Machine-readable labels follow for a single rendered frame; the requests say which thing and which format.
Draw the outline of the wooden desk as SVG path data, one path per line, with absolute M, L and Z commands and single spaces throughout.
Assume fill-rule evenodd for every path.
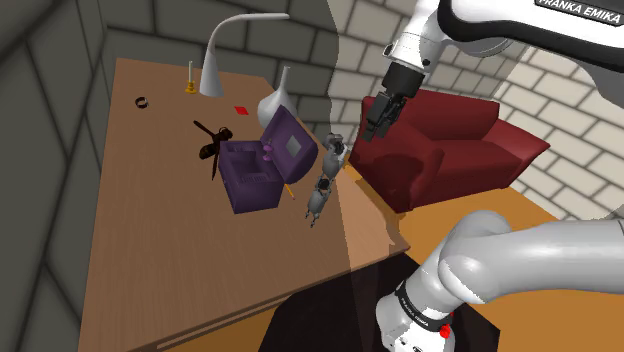
M 183 66 L 116 62 L 79 352 L 164 352 L 407 249 L 347 172 L 311 228 L 319 166 L 290 187 L 295 200 L 285 191 L 275 209 L 235 214 L 193 121 L 256 140 L 271 86 L 222 73 L 224 96 L 210 98 L 186 93 L 187 78 Z

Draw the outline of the white flask vase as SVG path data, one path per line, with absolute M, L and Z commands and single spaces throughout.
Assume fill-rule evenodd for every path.
M 278 88 L 263 98 L 258 104 L 257 117 L 263 129 L 269 125 L 280 106 L 285 107 L 294 117 L 297 116 L 296 107 L 287 92 L 287 80 L 290 69 L 290 66 L 283 67 Z

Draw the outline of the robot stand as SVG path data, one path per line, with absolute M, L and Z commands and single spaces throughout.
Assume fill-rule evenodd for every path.
M 388 352 L 376 304 L 418 268 L 402 253 L 293 294 L 276 309 L 258 352 Z

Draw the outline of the grey robot figure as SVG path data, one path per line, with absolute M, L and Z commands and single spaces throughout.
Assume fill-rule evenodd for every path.
M 310 224 L 311 228 L 314 227 L 332 193 L 332 184 L 338 172 L 342 169 L 348 152 L 348 147 L 343 143 L 343 136 L 340 134 L 329 133 L 323 145 L 327 148 L 327 152 L 323 157 L 322 172 L 311 193 L 305 213 L 305 217 L 313 216 Z

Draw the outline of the white desk lamp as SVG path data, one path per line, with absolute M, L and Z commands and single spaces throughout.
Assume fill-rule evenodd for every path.
M 206 53 L 201 72 L 199 93 L 208 97 L 222 97 L 224 95 L 216 57 L 216 37 L 219 31 L 227 24 L 242 21 L 270 21 L 287 20 L 287 13 L 251 13 L 231 16 L 221 21 L 212 31 L 207 43 Z

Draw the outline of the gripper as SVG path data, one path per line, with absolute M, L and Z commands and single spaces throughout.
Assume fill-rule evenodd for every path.
M 398 120 L 408 99 L 415 96 L 423 83 L 423 74 L 399 63 L 391 63 L 382 80 L 383 91 L 377 94 L 368 109 L 366 126 L 361 138 L 371 142 L 383 138 Z

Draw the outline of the purple open jewelry box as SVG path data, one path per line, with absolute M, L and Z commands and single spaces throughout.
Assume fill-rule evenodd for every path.
M 283 106 L 260 139 L 222 142 L 218 170 L 233 212 L 276 208 L 284 186 L 302 179 L 317 155 L 315 140 Z

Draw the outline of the dark brown dragonfly figure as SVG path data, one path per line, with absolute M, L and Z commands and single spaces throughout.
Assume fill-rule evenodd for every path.
M 202 131 L 206 132 L 211 138 L 212 142 L 210 144 L 204 145 L 199 151 L 199 158 L 201 160 L 209 159 L 211 157 L 213 160 L 212 167 L 212 178 L 215 178 L 217 167 L 218 167 L 218 159 L 220 153 L 220 146 L 222 142 L 226 142 L 233 137 L 233 133 L 227 127 L 221 127 L 217 133 L 213 133 L 205 126 L 203 126 L 200 122 L 194 120 L 194 125 L 197 126 Z

